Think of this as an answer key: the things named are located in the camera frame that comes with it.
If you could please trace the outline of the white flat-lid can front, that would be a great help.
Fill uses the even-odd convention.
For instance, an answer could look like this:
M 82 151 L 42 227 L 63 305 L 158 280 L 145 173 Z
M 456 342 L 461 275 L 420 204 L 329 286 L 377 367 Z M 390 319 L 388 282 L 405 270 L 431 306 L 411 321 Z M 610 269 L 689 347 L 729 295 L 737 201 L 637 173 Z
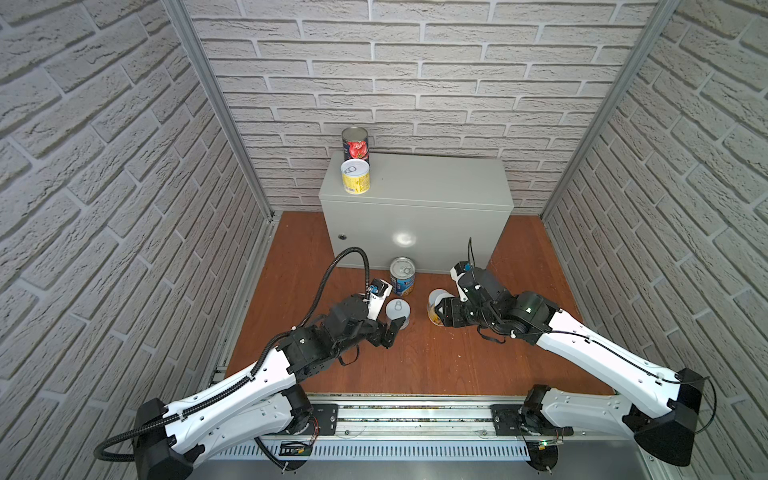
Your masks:
M 438 305 L 443 299 L 451 297 L 452 294 L 444 289 L 435 289 L 430 292 L 428 297 L 427 315 L 432 324 L 440 327 L 443 326 L 443 320 L 438 313 Z

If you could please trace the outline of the blue soup can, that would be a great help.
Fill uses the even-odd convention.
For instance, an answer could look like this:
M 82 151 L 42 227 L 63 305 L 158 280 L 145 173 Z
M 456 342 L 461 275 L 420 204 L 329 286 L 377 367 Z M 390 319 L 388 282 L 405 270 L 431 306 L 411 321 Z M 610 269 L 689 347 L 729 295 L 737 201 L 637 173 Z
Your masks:
M 390 264 L 391 283 L 397 296 L 411 293 L 415 283 L 416 267 L 407 257 L 397 257 Z

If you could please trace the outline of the yellow labelled can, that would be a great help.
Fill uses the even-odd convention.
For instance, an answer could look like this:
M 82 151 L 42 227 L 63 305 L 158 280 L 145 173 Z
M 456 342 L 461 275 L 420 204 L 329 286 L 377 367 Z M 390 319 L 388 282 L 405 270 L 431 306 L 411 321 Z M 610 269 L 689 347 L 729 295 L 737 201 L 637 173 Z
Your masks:
M 370 165 L 362 159 L 345 160 L 340 167 L 346 193 L 361 195 L 370 189 Z

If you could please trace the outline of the red tomato can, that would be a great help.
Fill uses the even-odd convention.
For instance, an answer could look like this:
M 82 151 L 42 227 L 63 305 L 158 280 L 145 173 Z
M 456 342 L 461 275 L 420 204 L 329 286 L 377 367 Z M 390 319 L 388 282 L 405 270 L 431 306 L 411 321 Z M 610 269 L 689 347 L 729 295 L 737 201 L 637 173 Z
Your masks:
M 358 126 L 347 127 L 342 131 L 341 137 L 345 161 L 369 161 L 368 131 L 365 128 Z

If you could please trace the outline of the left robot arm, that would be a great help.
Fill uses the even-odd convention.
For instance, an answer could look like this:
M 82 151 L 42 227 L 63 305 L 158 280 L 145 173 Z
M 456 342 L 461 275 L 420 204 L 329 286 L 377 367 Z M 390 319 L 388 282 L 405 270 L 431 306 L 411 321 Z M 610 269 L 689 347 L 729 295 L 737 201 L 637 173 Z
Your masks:
M 132 448 L 141 479 L 186 479 L 219 452 L 249 438 L 302 431 L 312 406 L 300 384 L 367 341 L 389 348 L 405 319 L 380 321 L 380 300 L 353 295 L 303 327 L 279 335 L 259 360 L 187 398 L 139 407 Z

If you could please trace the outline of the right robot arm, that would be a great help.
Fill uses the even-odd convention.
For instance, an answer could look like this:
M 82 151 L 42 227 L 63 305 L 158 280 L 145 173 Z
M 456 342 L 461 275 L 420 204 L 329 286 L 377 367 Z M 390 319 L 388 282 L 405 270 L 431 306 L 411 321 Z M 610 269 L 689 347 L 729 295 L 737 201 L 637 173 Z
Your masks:
M 489 330 L 496 343 L 524 341 L 570 361 L 614 391 L 576 394 L 536 385 L 514 415 L 514 434 L 560 437 L 584 427 L 631 438 L 668 464 L 690 464 L 705 385 L 702 375 L 643 359 L 535 292 L 511 294 L 485 269 L 460 262 L 451 277 L 455 294 L 436 289 L 429 295 L 428 315 L 435 324 Z

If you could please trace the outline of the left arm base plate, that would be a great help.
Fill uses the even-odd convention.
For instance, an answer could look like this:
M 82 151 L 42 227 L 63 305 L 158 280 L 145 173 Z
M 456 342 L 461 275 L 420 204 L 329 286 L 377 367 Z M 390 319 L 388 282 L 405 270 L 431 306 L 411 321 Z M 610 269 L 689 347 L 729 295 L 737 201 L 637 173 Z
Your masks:
M 313 403 L 312 412 L 293 420 L 282 431 L 272 433 L 275 435 L 299 435 L 334 436 L 336 434 L 339 415 L 339 405 L 336 403 Z

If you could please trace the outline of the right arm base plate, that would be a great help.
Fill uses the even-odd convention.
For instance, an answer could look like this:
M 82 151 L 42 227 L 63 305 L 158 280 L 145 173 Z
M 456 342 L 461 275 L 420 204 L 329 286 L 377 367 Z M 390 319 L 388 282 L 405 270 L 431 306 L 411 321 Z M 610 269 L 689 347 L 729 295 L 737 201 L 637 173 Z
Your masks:
M 572 427 L 557 427 L 541 412 L 540 407 L 523 404 L 494 404 L 491 417 L 497 436 L 572 436 Z

